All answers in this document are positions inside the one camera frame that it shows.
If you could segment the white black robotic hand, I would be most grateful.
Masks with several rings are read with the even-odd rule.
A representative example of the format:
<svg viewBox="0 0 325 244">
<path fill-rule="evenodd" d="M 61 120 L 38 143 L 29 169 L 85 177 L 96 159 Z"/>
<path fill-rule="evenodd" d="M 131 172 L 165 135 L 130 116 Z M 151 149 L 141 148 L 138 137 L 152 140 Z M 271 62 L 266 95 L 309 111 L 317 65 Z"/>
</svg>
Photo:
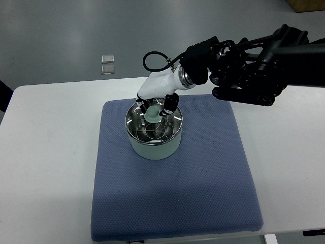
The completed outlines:
<svg viewBox="0 0 325 244">
<path fill-rule="evenodd" d="M 166 69 L 153 72 L 137 92 L 136 103 L 142 113 L 145 113 L 153 99 L 163 98 L 165 100 L 164 108 L 159 112 L 159 115 L 168 116 L 173 114 L 178 107 L 179 96 L 176 94 L 176 91 L 189 90 L 195 86 L 184 68 L 180 65 L 174 71 Z"/>
</svg>

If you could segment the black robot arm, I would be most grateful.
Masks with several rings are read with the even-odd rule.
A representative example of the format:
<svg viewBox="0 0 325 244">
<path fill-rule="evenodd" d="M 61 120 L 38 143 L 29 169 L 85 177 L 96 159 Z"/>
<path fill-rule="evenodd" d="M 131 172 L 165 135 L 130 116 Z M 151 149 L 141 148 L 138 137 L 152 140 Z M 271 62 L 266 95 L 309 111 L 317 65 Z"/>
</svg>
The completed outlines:
<svg viewBox="0 0 325 244">
<path fill-rule="evenodd" d="M 210 80 L 219 100 L 271 106 L 288 85 L 324 87 L 324 39 L 284 24 L 251 41 L 212 37 L 188 47 L 180 65 L 195 85 Z"/>
</svg>

